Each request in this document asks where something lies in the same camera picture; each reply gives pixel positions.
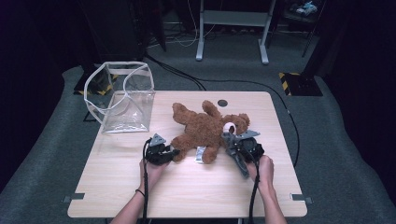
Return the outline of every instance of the wire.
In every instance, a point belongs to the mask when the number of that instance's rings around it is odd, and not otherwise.
[[[148,216],[148,205],[149,205],[149,174],[148,174],[148,162],[146,161],[146,146],[151,141],[151,138],[146,141],[145,145],[143,146],[143,167],[144,167],[144,179],[145,179],[145,203],[143,205],[143,217],[142,223],[147,223],[147,216]]]
[[[173,74],[175,74],[177,76],[184,77],[186,79],[189,79],[189,80],[193,81],[198,86],[198,88],[200,90],[203,89],[204,91],[206,91],[206,88],[201,83],[201,81],[206,81],[206,82],[242,82],[242,83],[251,83],[251,84],[255,84],[255,85],[264,86],[265,88],[267,88],[267,89],[271,90],[272,92],[274,92],[277,95],[277,97],[280,99],[280,101],[282,102],[282,105],[285,107],[286,111],[288,112],[288,114],[290,116],[290,119],[291,119],[291,122],[293,124],[294,130],[296,132],[296,136],[297,136],[297,152],[296,152],[296,157],[295,157],[295,160],[294,160],[294,163],[293,163],[293,167],[297,166],[297,161],[298,161],[299,154],[300,154],[300,135],[299,135],[297,126],[296,126],[296,124],[294,122],[294,118],[293,118],[292,114],[290,113],[290,111],[288,110],[285,101],[280,96],[280,94],[276,90],[274,90],[272,87],[270,87],[270,86],[268,86],[266,84],[260,83],[260,82],[249,81],[249,80],[198,78],[198,77],[194,77],[194,76],[188,75],[188,74],[186,74],[186,73],[184,73],[184,72],[182,72],[182,71],[180,71],[180,70],[178,70],[178,69],[176,69],[176,68],[174,68],[174,67],[172,67],[172,66],[170,66],[170,65],[168,65],[166,63],[159,62],[156,59],[154,59],[153,57],[149,56],[147,53],[146,53],[146,57],[148,59],[152,60],[153,62],[157,63],[160,67],[164,68],[165,70],[170,71],[171,73],[173,73]]]
[[[251,155],[251,153],[249,151],[246,150],[246,152],[249,155],[249,157],[252,160],[252,162],[254,162],[254,165],[256,166],[256,178],[254,179],[253,191],[251,192],[250,205],[249,205],[249,208],[248,208],[248,223],[249,224],[254,224],[254,220],[253,220],[253,205],[254,205],[254,198],[256,197],[257,188],[258,188],[259,182],[260,182],[260,172],[259,172],[260,162],[256,161],[254,159],[253,155]]]
[[[191,45],[197,40],[197,36],[198,36],[197,25],[196,25],[196,23],[195,23],[195,19],[194,19],[194,17],[192,16],[192,12],[191,12],[190,0],[188,0],[187,3],[188,3],[188,5],[189,5],[189,12],[190,12],[190,15],[191,15],[191,18],[192,18],[192,22],[194,23],[195,38],[194,38],[193,40],[191,40],[191,43],[190,43],[189,45],[183,45],[183,44],[181,44],[181,41],[179,41],[179,40],[175,37],[175,40],[177,40],[177,42],[178,42],[181,46],[183,46],[183,47],[189,47],[189,46],[191,46]]]
[[[171,73],[173,73],[173,74],[175,74],[175,75],[177,75],[179,77],[184,77],[186,79],[189,79],[189,80],[193,81],[198,86],[200,91],[201,90],[206,91],[205,86],[199,80],[197,80],[196,77],[190,76],[190,75],[188,75],[188,74],[186,74],[186,73],[184,73],[184,72],[182,72],[180,70],[177,70],[176,68],[174,68],[174,67],[172,67],[172,66],[170,66],[170,65],[168,65],[166,63],[161,63],[161,62],[157,61],[156,59],[154,59],[153,57],[149,56],[147,53],[145,55],[146,55],[146,57],[148,59],[150,59],[153,62],[155,62],[156,64],[158,64],[163,69],[165,69],[165,70],[167,70],[167,71],[169,71],[169,72],[171,72]]]
[[[191,13],[191,17],[192,17],[193,22],[194,22],[195,35],[190,35],[189,33],[187,33],[187,30],[183,30],[182,31],[182,29],[181,29],[182,22],[176,22],[176,24],[178,24],[178,30],[174,29],[175,27],[177,27],[176,25],[174,25],[171,28],[165,29],[168,32],[176,32],[175,34],[171,34],[171,35],[166,35],[165,36],[165,38],[167,38],[167,39],[175,39],[176,41],[166,41],[165,44],[178,43],[179,45],[181,45],[183,47],[189,47],[197,40],[197,36],[198,36],[197,28],[196,28],[195,20],[194,20],[194,18],[192,16],[192,13]],[[217,37],[224,37],[224,36],[257,35],[256,33],[251,32],[251,31],[249,31],[247,29],[241,29],[239,31],[232,30],[231,32],[226,33],[226,34],[224,34],[224,32],[223,32],[224,30],[220,30],[220,31],[217,31],[217,32],[212,32],[214,27],[215,27],[215,25],[213,25],[212,28],[204,35],[205,40],[213,40],[213,39],[216,39]],[[180,38],[183,38],[183,37],[193,37],[193,39],[180,40]],[[185,43],[185,42],[191,42],[191,43],[189,45],[181,44],[181,43]],[[151,48],[158,47],[158,46],[160,46],[158,41],[156,41],[155,38],[152,38],[149,41],[147,48],[151,49]]]
[[[223,0],[221,0],[221,3],[220,3],[220,11],[222,11],[222,3],[223,3]],[[210,32],[213,30],[213,28],[215,28],[215,26],[216,26],[216,24],[214,24],[214,25],[212,26],[212,28],[210,28],[210,30],[204,35],[204,38],[205,38],[207,35],[210,34]]]

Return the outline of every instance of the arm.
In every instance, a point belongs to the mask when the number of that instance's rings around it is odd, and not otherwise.
[[[254,181],[257,174],[256,166],[253,162],[247,163],[247,169],[250,177]],[[274,163],[268,156],[264,155],[260,158],[259,174],[260,182],[258,189],[264,203],[265,223],[287,223],[282,210],[280,210],[273,185]]]
[[[148,171],[148,192],[152,190],[152,188],[155,186],[155,184],[158,182],[158,180],[161,177],[161,174],[163,173],[163,170],[166,168],[166,166],[169,164],[163,164],[160,166],[153,165],[148,162],[147,164],[147,171]],[[139,190],[141,190],[143,193],[145,193],[145,179],[144,179],[144,161],[142,160],[140,163],[140,186]],[[145,197],[143,196],[142,193],[137,191],[132,199],[125,204],[125,206],[119,211],[119,213],[113,218],[111,221],[112,224],[117,224],[117,223],[132,223],[135,224],[141,211],[143,208],[143,205],[145,203]]]

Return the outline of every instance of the transparent plastic bag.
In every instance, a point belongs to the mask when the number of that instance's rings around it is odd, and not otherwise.
[[[107,88],[92,94],[90,85],[99,82]],[[151,71],[141,62],[103,63],[84,86],[84,101],[104,133],[148,132],[154,95]]]

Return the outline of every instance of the metal bracket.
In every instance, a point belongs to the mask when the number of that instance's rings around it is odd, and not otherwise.
[[[311,204],[314,201],[312,200],[312,198],[310,197],[306,197],[303,194],[290,194],[290,198],[293,199],[294,201],[302,201],[305,202],[307,204]]]
[[[64,196],[64,199],[62,200],[63,203],[71,203],[72,200],[83,200],[85,196],[85,193],[74,193],[70,196]]]
[[[161,136],[155,133],[148,145],[154,147],[165,142],[166,142],[165,139],[163,139]]]
[[[242,140],[242,139],[247,139],[250,137],[257,136],[257,135],[260,135],[260,133],[257,133],[257,132],[251,131],[251,130],[247,130],[244,133],[236,135],[235,137],[236,137],[236,139]]]

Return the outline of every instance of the plush fur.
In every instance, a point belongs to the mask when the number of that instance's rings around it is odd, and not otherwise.
[[[185,125],[184,133],[174,138],[171,145],[180,150],[174,161],[181,161],[187,151],[192,148],[206,147],[203,162],[211,163],[218,155],[220,147],[225,147],[221,137],[223,126],[232,122],[236,127],[236,134],[244,133],[248,129],[250,119],[247,114],[222,116],[215,105],[209,101],[202,103],[205,113],[196,113],[180,103],[173,104],[174,120]]]

